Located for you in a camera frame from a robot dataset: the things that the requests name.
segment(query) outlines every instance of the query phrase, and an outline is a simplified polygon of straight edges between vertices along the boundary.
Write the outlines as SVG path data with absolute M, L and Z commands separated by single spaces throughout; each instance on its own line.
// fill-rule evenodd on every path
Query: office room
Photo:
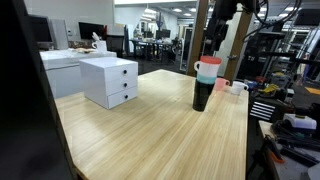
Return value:
M 241 2 L 3 1 L 0 179 L 317 179 L 320 3 Z

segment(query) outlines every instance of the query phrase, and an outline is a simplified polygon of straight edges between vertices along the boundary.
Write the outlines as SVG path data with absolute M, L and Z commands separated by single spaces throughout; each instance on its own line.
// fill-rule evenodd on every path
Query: box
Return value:
M 80 60 L 84 95 L 111 109 L 138 94 L 138 63 L 117 57 Z

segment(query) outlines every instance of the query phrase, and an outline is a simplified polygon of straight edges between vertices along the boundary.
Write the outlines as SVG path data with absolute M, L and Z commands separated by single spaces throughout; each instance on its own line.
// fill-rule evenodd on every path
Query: white wall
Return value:
M 161 29 L 169 29 L 170 32 L 170 39 L 174 39 L 178 37 L 179 28 L 178 28 L 178 17 L 166 12 L 161 12 L 161 16 L 163 16 L 163 25 Z
M 118 24 L 128 25 L 129 39 L 133 38 L 133 31 L 140 22 L 140 18 L 146 7 L 115 7 L 114 21 Z M 129 43 L 130 52 L 133 52 L 133 44 Z
M 97 24 L 114 23 L 113 0 L 24 0 L 29 14 L 64 19 L 72 36 L 68 40 L 80 39 L 78 22 Z
M 220 65 L 218 75 L 224 76 L 228 65 L 228 58 L 227 56 L 230 55 L 234 38 L 236 36 L 236 32 L 238 29 L 239 21 L 241 17 L 241 12 L 237 12 L 234 14 L 233 19 L 228 21 L 229 29 L 226 35 L 226 39 L 221 43 L 220 50 L 216 53 L 216 57 L 222 59 L 222 63 Z

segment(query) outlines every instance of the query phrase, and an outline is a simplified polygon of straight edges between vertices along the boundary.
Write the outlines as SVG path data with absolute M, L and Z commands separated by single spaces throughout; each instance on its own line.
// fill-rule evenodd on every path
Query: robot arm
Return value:
M 210 52 L 219 51 L 220 44 L 225 39 L 228 31 L 226 23 L 233 18 L 237 11 L 238 3 L 241 3 L 243 9 L 248 13 L 253 12 L 254 7 L 257 7 L 257 12 L 260 11 L 259 0 L 216 0 L 205 34 L 207 39 L 206 46 L 210 48 Z

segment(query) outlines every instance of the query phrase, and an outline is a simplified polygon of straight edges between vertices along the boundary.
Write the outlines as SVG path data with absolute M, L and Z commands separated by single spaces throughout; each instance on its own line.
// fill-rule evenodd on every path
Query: ceiling light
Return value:
M 293 9 L 293 7 L 287 7 L 286 9 L 285 9 L 285 11 L 293 11 L 293 10 L 296 10 L 297 8 L 295 8 L 295 9 Z
M 145 18 L 145 17 L 141 17 L 141 19 L 143 19 L 143 20 L 147 20 L 147 21 L 151 21 L 151 19 L 149 19 L 149 18 Z
M 152 9 L 146 9 L 146 10 L 144 10 L 144 12 L 146 12 L 146 13 L 153 13 L 153 14 L 155 14 L 155 13 L 157 13 L 157 11 L 154 11 L 154 10 L 152 10 Z
M 191 12 L 196 12 L 196 11 L 197 11 L 196 8 L 190 8 L 189 10 L 190 10 Z
M 181 12 L 182 10 L 181 10 L 181 9 L 178 9 L 178 8 L 173 8 L 172 11 Z
M 286 17 L 286 16 L 288 16 L 288 14 L 280 14 L 279 16 L 280 17 Z
M 149 15 L 149 14 L 142 14 L 143 17 L 152 18 L 155 19 L 155 16 Z
M 293 11 L 293 7 L 287 7 L 285 10 L 286 11 Z

